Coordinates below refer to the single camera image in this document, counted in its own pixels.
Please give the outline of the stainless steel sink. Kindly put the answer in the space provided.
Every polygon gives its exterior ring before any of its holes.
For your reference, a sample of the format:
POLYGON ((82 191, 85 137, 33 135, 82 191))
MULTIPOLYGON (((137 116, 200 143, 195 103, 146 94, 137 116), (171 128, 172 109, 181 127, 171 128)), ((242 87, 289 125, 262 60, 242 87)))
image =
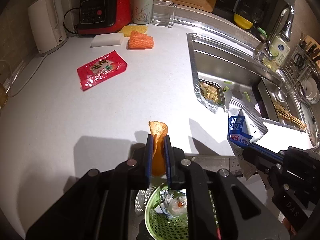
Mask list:
POLYGON ((281 70, 268 69, 251 55, 240 50, 234 42, 223 44, 212 38, 194 33, 187 34, 193 88, 197 100, 211 112, 219 108, 226 111, 232 97, 251 104, 268 123, 300 130, 296 125, 279 118, 264 81, 268 80, 286 93, 287 101, 281 105, 307 125, 306 133, 313 147, 319 146, 319 122, 312 105, 288 91, 288 81, 281 70), (206 101, 200 92, 199 80, 215 82, 222 87, 225 106, 219 107, 206 101))

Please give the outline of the red black rice cooker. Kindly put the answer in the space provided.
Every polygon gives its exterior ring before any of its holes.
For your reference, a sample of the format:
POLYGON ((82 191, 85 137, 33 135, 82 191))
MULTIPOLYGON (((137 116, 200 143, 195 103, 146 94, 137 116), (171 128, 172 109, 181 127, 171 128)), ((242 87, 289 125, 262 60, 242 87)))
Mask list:
POLYGON ((80 0, 80 35, 118 32, 132 20, 130 0, 80 0))

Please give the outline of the bundle of bamboo skewers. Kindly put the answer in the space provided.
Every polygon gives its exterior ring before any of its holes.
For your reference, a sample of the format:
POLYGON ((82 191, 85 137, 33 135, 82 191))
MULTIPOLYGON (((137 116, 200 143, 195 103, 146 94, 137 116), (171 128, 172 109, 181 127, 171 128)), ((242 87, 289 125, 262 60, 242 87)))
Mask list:
POLYGON ((306 131, 307 125, 304 122, 302 122, 302 120, 292 115, 287 109, 285 109, 278 102, 274 100, 272 102, 276 110, 276 114, 279 118, 291 122, 292 124, 296 125, 301 131, 304 131, 304 132, 306 131))

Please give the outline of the white patterned ceramic cup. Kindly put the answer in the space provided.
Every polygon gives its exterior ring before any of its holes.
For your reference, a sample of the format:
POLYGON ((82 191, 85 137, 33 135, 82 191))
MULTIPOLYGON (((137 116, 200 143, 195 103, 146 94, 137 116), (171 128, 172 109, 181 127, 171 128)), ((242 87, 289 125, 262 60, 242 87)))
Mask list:
POLYGON ((152 19, 153 0, 133 0, 133 22, 149 24, 152 19))

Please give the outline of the green perforated trash basket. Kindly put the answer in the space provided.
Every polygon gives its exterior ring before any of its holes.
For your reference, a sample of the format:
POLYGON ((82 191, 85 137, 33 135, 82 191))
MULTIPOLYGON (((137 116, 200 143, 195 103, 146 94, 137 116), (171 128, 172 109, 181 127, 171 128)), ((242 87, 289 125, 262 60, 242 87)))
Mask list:
POLYGON ((186 191, 171 190, 167 183, 154 187, 144 222, 153 239, 189 239, 186 191))

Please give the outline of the yellow bowl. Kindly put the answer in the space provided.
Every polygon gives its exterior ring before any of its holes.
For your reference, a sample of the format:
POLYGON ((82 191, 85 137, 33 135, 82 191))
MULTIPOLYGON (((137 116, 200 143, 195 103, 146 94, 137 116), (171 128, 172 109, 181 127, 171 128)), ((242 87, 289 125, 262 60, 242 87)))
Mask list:
POLYGON ((233 20, 236 23, 236 25, 243 30, 249 30, 253 26, 252 22, 236 13, 233 16, 233 20))

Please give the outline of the metal food tray with leftovers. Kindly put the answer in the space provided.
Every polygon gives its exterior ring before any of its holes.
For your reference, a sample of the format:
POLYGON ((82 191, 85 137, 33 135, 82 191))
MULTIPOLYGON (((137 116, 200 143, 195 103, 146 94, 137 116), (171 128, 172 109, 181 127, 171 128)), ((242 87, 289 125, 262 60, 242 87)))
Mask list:
POLYGON ((215 83, 204 80, 199 80, 200 92, 202 97, 211 103, 219 107, 225 106, 225 96, 223 94, 222 87, 215 83))

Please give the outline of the chrome sink faucet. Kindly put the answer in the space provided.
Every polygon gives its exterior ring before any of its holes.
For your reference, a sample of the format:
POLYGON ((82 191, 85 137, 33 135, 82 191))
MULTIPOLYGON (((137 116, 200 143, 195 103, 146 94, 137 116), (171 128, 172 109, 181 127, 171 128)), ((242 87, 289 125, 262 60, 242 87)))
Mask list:
POLYGON ((272 59, 272 54, 270 52, 270 46, 271 46, 272 40, 276 36, 279 36, 285 42, 290 42, 294 15, 295 15, 294 7, 290 4, 287 4, 285 6, 285 8, 282 10, 282 12, 280 13, 280 15, 277 19, 277 22, 276 22, 276 26, 272 30, 271 34, 270 35, 267 35, 267 34, 262 35, 261 45, 259 45, 255 49, 254 57, 257 60, 262 61, 263 57, 266 57, 268 60, 272 59), (287 16, 287 19, 284 22, 283 27, 280 30, 278 30, 279 26, 281 24, 281 21, 283 20, 283 18, 285 16, 287 16))

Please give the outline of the white foam block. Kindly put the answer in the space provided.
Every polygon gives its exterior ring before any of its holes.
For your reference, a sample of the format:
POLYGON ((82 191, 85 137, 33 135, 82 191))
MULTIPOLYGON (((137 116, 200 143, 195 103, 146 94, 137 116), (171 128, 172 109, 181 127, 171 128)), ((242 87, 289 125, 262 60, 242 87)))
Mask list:
POLYGON ((124 38, 123 33, 100 34, 93 38, 91 47, 118 46, 124 38))

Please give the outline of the white electric kettle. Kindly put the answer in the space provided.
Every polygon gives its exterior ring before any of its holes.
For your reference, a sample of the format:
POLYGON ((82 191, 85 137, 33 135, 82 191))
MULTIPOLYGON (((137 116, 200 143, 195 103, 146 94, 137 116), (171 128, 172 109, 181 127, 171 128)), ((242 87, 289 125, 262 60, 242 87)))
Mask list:
POLYGON ((67 41, 63 27, 61 0, 36 0, 28 7, 31 31, 41 56, 48 55, 67 41))

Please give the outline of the orange chip piece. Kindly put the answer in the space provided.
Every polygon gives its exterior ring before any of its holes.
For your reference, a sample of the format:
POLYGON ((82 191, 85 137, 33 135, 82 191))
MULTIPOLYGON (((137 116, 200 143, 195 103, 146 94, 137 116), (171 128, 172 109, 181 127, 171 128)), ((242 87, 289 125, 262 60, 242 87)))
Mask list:
POLYGON ((166 173, 164 139, 167 136, 168 127, 163 122, 150 121, 149 128, 153 137, 151 173, 154 177, 160 177, 166 173))

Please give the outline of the crumpled foil in basket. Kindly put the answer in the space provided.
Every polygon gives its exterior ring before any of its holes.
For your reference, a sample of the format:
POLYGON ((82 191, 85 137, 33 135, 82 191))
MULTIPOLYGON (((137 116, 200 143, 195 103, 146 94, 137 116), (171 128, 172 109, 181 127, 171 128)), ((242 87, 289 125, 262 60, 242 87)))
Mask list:
POLYGON ((169 205, 174 198, 175 198, 175 192, 173 190, 161 189, 159 193, 159 201, 161 204, 169 205))

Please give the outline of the blue white wipes packet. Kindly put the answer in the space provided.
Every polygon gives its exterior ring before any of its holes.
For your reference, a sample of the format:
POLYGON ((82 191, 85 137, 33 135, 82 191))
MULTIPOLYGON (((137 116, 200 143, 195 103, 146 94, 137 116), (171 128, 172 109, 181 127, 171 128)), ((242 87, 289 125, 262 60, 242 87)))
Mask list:
POLYGON ((260 114, 250 103, 236 97, 231 98, 228 106, 227 140, 246 180, 257 172, 257 168, 245 161, 242 153, 249 144, 259 141, 268 132, 259 118, 260 114))

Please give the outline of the yellow foam fruit net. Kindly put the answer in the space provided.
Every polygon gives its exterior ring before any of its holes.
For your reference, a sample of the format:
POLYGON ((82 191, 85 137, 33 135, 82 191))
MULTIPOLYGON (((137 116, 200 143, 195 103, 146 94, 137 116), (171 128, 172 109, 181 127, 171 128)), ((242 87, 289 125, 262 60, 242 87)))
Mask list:
POLYGON ((118 31, 118 33, 122 33, 124 37, 130 37, 133 31, 145 34, 148 30, 147 25, 126 25, 118 31))

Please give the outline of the red snack packet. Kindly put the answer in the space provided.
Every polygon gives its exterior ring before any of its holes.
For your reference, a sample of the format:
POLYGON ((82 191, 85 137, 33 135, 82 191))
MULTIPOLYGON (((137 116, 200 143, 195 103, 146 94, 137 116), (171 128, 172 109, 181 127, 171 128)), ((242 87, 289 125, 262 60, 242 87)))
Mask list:
POLYGON ((77 69, 81 89, 86 91, 105 80, 125 72, 127 63, 114 50, 77 69))

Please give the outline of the orange foam fruit net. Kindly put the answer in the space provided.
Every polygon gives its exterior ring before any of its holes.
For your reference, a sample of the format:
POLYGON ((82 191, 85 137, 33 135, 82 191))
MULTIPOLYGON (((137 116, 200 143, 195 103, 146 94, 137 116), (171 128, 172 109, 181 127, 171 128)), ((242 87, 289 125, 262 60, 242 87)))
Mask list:
POLYGON ((129 39, 130 49, 152 49, 154 46, 153 37, 138 31, 132 31, 129 39))

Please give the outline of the dish soap bottle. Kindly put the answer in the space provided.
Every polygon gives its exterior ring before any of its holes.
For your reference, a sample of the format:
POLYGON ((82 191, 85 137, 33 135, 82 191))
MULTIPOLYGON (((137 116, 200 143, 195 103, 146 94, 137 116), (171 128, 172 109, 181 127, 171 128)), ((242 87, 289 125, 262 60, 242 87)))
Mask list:
POLYGON ((280 35, 277 35, 273 38, 269 49, 272 60, 264 57, 263 64, 272 71, 276 72, 277 69, 284 64, 287 56, 290 53, 290 47, 280 35))

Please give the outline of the clear glass mug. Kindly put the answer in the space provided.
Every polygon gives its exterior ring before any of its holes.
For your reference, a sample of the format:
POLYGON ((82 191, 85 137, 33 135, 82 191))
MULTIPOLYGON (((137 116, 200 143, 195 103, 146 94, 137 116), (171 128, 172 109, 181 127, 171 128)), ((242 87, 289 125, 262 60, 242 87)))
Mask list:
POLYGON ((153 0, 151 23, 157 26, 169 27, 174 25, 177 5, 169 0, 153 0))

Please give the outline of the metal spoon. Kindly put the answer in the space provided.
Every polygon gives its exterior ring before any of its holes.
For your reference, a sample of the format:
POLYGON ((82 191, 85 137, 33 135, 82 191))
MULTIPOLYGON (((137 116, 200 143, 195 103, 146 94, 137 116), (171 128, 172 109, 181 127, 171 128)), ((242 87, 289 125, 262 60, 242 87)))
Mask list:
POLYGON ((286 93, 283 92, 277 85, 268 80, 264 81, 264 84, 272 99, 276 99, 278 102, 287 101, 286 93))

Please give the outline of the clear plastic wrap in basket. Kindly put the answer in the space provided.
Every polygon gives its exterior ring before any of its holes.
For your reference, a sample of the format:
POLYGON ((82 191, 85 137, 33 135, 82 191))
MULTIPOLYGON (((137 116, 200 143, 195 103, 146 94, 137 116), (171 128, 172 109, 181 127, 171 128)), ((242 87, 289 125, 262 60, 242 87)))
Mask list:
POLYGON ((169 205, 164 205, 159 202, 153 210, 167 218, 176 218, 187 213, 187 196, 186 194, 178 194, 169 205))

